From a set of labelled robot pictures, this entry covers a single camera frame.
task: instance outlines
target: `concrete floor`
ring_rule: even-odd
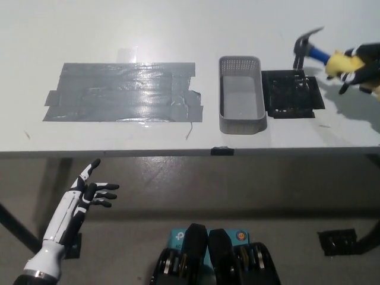
[[[91,161],[0,160],[0,201],[40,235]],[[354,227],[360,238],[375,224],[380,169],[363,156],[103,159],[92,181],[119,183],[119,198],[90,210],[81,258],[63,262],[60,284],[148,284],[170,229],[192,222],[249,229],[268,246],[282,284],[380,279],[380,249],[327,258],[317,236]],[[31,253],[1,226],[0,252],[0,284],[12,284]]]

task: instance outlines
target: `robotic hand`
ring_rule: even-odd
[[[380,43],[360,45],[347,50],[344,55],[360,59],[363,65],[352,72],[342,70],[339,75],[344,84],[339,94],[346,92],[349,85],[360,84],[361,91],[369,94],[375,92],[380,100]]]
[[[14,285],[56,285],[61,277],[61,261],[72,246],[75,237],[91,205],[111,207],[104,200],[116,199],[116,194],[104,190],[116,190],[117,184],[86,184],[92,171],[100,164],[100,159],[88,165],[66,192],[47,227],[43,237],[42,249],[28,261],[23,275]]]

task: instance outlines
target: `table leg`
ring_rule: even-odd
[[[0,204],[0,223],[29,248],[32,253],[36,254],[40,251],[42,241],[29,232],[2,204]]]

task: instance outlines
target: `robot finger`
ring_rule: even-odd
[[[100,159],[96,159],[94,162],[90,163],[81,174],[79,174],[78,178],[74,181],[74,183],[70,187],[70,191],[81,191],[84,192],[86,187],[86,181],[90,177],[91,173],[95,168],[97,168],[100,164]]]
[[[118,184],[110,184],[110,183],[96,183],[97,185],[97,190],[116,190],[119,189]]]
[[[91,205],[102,205],[106,208],[112,207],[112,204],[108,201],[105,201],[104,199],[95,198],[92,200]]]
[[[84,191],[82,198],[80,199],[80,201],[78,203],[78,207],[83,207],[86,210],[88,210],[92,200],[94,199],[94,197],[96,195],[96,191],[97,191],[96,187],[97,186],[95,183],[89,184],[89,186]]]
[[[342,73],[340,79],[349,85],[356,85],[375,80],[380,76],[380,62],[366,64],[350,73]]]
[[[354,51],[355,49],[347,49],[347,50],[345,50],[344,51],[344,55],[347,55],[347,56],[353,56],[353,51]]]
[[[106,198],[106,199],[114,200],[117,197],[118,196],[116,194],[113,194],[113,193],[108,193],[106,191],[97,191],[95,193],[94,199],[96,199],[96,198]]]
[[[83,171],[82,173],[79,175],[80,178],[82,178],[82,180],[84,182],[86,182],[88,180],[88,178],[90,177],[90,175],[92,174],[93,170],[95,168],[97,168],[100,164],[100,159],[95,159],[94,162],[90,163]]]
[[[369,89],[369,88],[366,88],[366,87],[363,87],[363,86],[360,86],[359,90],[361,92],[363,92],[363,93],[366,93],[366,94],[372,94],[372,89]]]
[[[346,83],[344,83],[344,84],[342,85],[342,87],[340,87],[340,89],[339,89],[339,95],[344,94],[348,89],[349,89],[349,85],[346,84]]]

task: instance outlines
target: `white robotic hand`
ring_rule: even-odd
[[[88,165],[66,192],[47,227],[43,237],[42,249],[26,264],[23,275],[14,283],[56,284],[61,277],[61,261],[72,246],[75,237],[91,205],[111,207],[106,199],[116,199],[116,194],[105,190],[116,190],[117,184],[86,184],[92,171],[100,164],[100,159]]]

